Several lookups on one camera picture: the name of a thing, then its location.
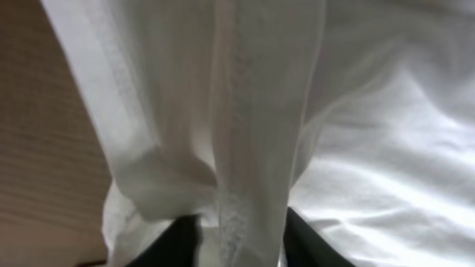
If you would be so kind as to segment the white t-shirt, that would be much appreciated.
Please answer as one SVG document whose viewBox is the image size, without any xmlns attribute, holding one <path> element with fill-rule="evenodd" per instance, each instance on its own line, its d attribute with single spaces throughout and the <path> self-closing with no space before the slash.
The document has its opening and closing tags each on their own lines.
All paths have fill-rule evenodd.
<svg viewBox="0 0 475 267">
<path fill-rule="evenodd" d="M 472 1 L 43 2 L 105 154 L 126 266 L 287 266 L 287 209 L 354 266 L 474 264 Z"/>
</svg>

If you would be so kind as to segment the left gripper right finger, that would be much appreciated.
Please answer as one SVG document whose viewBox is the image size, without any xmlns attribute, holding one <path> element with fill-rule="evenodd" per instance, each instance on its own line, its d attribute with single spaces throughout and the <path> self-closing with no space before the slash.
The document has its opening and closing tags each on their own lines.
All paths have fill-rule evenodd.
<svg viewBox="0 0 475 267">
<path fill-rule="evenodd" d="M 293 209 L 287 209 L 284 251 L 288 267 L 355 267 Z"/>
</svg>

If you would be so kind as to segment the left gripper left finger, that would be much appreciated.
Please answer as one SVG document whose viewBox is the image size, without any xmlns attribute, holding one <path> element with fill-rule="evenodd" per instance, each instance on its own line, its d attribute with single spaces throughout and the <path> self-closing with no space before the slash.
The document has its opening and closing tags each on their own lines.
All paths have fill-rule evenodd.
<svg viewBox="0 0 475 267">
<path fill-rule="evenodd" d="M 197 267 L 202 241 L 197 214 L 178 217 L 126 267 Z"/>
</svg>

